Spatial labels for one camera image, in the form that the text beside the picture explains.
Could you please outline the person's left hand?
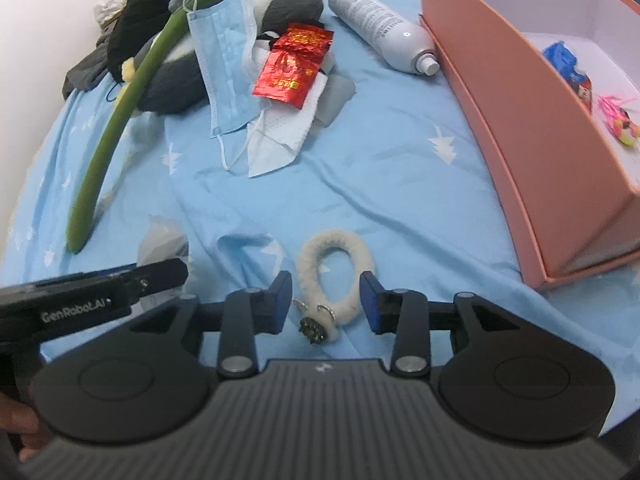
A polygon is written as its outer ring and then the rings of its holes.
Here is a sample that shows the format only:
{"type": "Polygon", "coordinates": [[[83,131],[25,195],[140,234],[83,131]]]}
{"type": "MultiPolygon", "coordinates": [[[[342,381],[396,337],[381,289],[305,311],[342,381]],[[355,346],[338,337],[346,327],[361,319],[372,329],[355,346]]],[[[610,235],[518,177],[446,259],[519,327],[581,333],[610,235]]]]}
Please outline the person's left hand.
{"type": "Polygon", "coordinates": [[[1,430],[20,439],[17,458],[26,462],[51,441],[49,428],[28,405],[2,393],[0,400],[1,430]]]}

